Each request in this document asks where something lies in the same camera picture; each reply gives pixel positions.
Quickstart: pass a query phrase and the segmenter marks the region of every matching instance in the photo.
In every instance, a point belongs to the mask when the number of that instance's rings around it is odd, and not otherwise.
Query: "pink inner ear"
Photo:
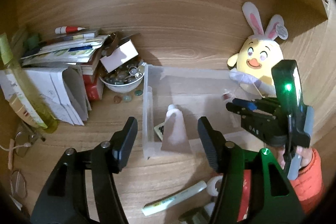
[[[264,34],[264,32],[261,30],[261,28],[260,28],[260,26],[258,24],[258,21],[255,18],[255,16],[254,16],[253,13],[250,14],[250,18],[251,18],[251,22],[252,22],[253,26],[257,29],[258,34]]]
[[[275,26],[278,24],[279,22],[275,22],[274,25],[273,25],[273,28],[272,30],[269,32],[268,34],[268,38],[270,39],[275,39],[278,35],[277,35],[277,32],[275,31]]]

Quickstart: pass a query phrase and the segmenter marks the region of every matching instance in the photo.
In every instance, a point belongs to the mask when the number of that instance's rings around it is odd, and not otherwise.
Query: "bunny ears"
[[[284,20],[280,15],[274,15],[266,28],[264,33],[263,26],[261,24],[260,15],[257,7],[252,2],[245,2],[242,7],[244,16],[252,28],[254,34],[264,35],[265,37],[274,40],[278,37],[278,34],[275,30],[277,24],[284,25]]]

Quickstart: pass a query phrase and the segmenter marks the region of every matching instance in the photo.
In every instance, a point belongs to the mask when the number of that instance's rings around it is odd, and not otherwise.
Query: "orange beak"
[[[251,69],[260,69],[262,67],[262,64],[258,62],[257,59],[252,58],[246,60],[246,64],[251,68]]]

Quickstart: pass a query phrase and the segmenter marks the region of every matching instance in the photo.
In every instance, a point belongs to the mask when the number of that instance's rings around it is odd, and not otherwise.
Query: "clear plastic box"
[[[142,113],[144,157],[147,159],[174,154],[161,151],[162,142],[154,132],[154,126],[164,122],[170,104],[177,105],[183,113],[190,147],[194,153],[204,153],[197,131],[197,121],[201,116],[206,116],[212,127],[223,133],[226,139],[230,137],[228,139],[239,142],[240,134],[249,134],[242,132],[240,116],[227,111],[225,104],[234,97],[251,100],[261,96],[252,82],[243,84],[233,81],[229,74],[229,70],[146,65]],[[224,100],[223,94],[227,92],[233,97]]]

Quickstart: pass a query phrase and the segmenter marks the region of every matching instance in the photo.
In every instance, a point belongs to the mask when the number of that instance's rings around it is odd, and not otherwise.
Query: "bowl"
[[[119,92],[119,93],[128,93],[130,92],[131,90],[134,90],[135,88],[138,87],[138,85],[140,85],[142,79],[144,77],[144,74],[136,81],[132,82],[132,83],[127,83],[127,84],[124,84],[124,85],[112,85],[112,84],[109,84],[109,83],[106,83],[104,81],[104,79],[99,76],[100,80],[110,89],[110,90],[113,90],[115,92]]]

